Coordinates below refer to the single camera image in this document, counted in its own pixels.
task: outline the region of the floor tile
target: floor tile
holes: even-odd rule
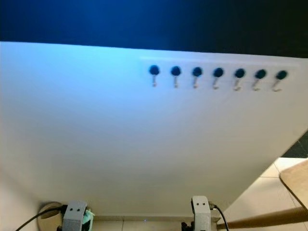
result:
[[[295,205],[295,207],[301,207],[302,205],[298,202],[298,200],[290,193],[291,195],[291,198],[293,200],[293,203]],[[306,226],[306,229],[308,231],[308,221],[307,222],[304,222],[305,226]]]
[[[225,211],[225,216],[227,221],[232,221],[290,208],[295,208],[295,204],[279,178],[259,178]],[[307,231],[307,229],[303,223],[297,223],[251,228],[249,231]]]
[[[303,161],[307,160],[307,158],[278,158],[275,161],[275,166],[277,167],[279,172],[282,172],[283,170],[292,167],[294,165],[297,165]]]
[[[269,166],[260,177],[279,177],[279,171],[274,164]]]
[[[216,223],[211,224],[211,231],[217,231],[216,229]]]
[[[93,223],[93,231],[122,231],[123,221],[98,220]]]
[[[124,221],[123,231],[180,231],[180,221]]]

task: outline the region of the black knob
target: black knob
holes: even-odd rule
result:
[[[256,75],[255,75],[255,77],[256,77],[257,79],[262,79],[262,78],[264,78],[265,76],[266,76],[266,70],[264,70],[264,69],[258,70],[258,71],[256,72]]]
[[[221,77],[221,76],[223,75],[223,69],[220,68],[220,67],[217,68],[217,69],[215,69],[213,75],[214,75],[215,77]]]
[[[173,76],[179,76],[181,74],[181,69],[180,67],[178,66],[174,66],[172,69],[171,69],[171,74]]]
[[[152,65],[150,66],[149,72],[151,73],[151,75],[157,76],[159,74],[159,67],[156,65]]]
[[[237,69],[234,75],[235,75],[235,77],[237,77],[237,78],[242,78],[242,77],[244,77],[244,75],[245,75],[245,70],[242,69],[242,68]]]
[[[202,69],[200,67],[195,67],[192,71],[193,76],[199,77],[202,75]]]
[[[286,71],[280,71],[278,72],[278,74],[276,75],[276,78],[279,80],[283,80],[284,78],[286,78],[288,75],[288,72]]]

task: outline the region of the wooden handle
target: wooden handle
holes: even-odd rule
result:
[[[303,207],[228,222],[229,229],[257,228],[308,221],[308,210]],[[225,230],[225,224],[218,224],[218,230]]]

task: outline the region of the black cable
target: black cable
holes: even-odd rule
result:
[[[62,206],[61,207],[55,207],[55,208],[49,208],[49,209],[46,209],[42,212],[40,212],[39,214],[36,214],[33,218],[31,218],[30,220],[28,220],[25,224],[23,224],[22,226],[20,226],[18,229],[16,229],[16,231],[20,231],[24,226],[26,226],[27,224],[29,224],[31,221],[33,221],[35,218],[38,218],[39,216],[45,214],[45,213],[48,213],[48,212],[51,212],[51,211],[54,211],[54,210],[62,210]]]
[[[222,219],[225,222],[226,230],[229,231],[229,226],[228,226],[227,220],[226,220],[225,216],[223,215],[221,209],[217,205],[214,205],[214,208],[217,209],[219,211],[219,213],[221,214]]]

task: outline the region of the metal hook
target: metal hook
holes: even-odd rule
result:
[[[234,90],[235,91],[238,91],[240,89],[242,89],[242,87],[240,86],[240,80],[241,78],[243,78],[245,76],[245,70],[240,68],[240,69],[237,69],[234,73],[235,75],[235,85],[234,85]]]
[[[281,91],[281,89],[276,88],[277,85],[281,82],[281,80],[283,80],[284,78],[286,78],[288,75],[288,72],[286,71],[280,71],[278,72],[278,74],[276,75],[276,81],[272,86],[272,90],[275,92]]]
[[[233,88],[235,91],[238,91],[240,89],[242,89],[242,87],[240,86],[240,79],[237,78],[236,81],[235,81],[235,85],[234,85],[234,88]]]
[[[264,69],[258,70],[258,71],[256,72],[256,74],[255,74],[256,80],[255,80],[255,82],[254,82],[253,85],[252,85],[252,89],[253,89],[253,90],[255,90],[255,91],[260,90],[260,88],[257,87],[258,82],[259,82],[261,79],[263,79],[265,76],[266,76],[266,70],[264,70]]]
[[[221,67],[215,69],[213,75],[215,77],[215,80],[214,80],[214,83],[213,83],[213,89],[217,90],[217,89],[219,89],[219,86],[217,85],[218,79],[223,75],[223,69]]]
[[[153,87],[156,87],[156,86],[157,86],[157,83],[156,83],[156,76],[157,76],[157,75],[153,75]]]
[[[280,83],[280,80],[279,80],[279,79],[276,80],[276,82],[275,82],[274,85],[272,86],[272,90],[273,90],[274,92],[281,91],[281,89],[276,88],[277,85],[278,85],[278,83]]]
[[[258,79],[258,78],[255,80],[255,82],[252,85],[253,90],[255,90],[255,91],[260,90],[260,88],[257,87],[259,81],[260,81],[260,79]]]
[[[197,88],[198,87],[197,80],[202,75],[202,69],[200,67],[195,67],[192,71],[193,71],[192,72],[192,75],[193,75],[193,88]]]
[[[150,74],[152,75],[152,83],[153,83],[153,87],[156,87],[157,86],[157,83],[156,83],[156,76],[159,74],[159,67],[156,66],[156,65],[152,65],[150,67],[150,70],[149,70]]]
[[[217,85],[218,80],[219,80],[219,77],[215,77],[214,83],[213,83],[213,89],[215,89],[215,90],[219,89],[219,86]]]
[[[174,88],[178,88],[178,77],[179,75],[181,74],[181,69],[179,66],[174,66],[172,69],[171,69],[171,74],[173,75],[174,77],[174,80],[173,80],[173,84],[174,84]]]
[[[178,76],[174,76],[174,88],[178,88]]]

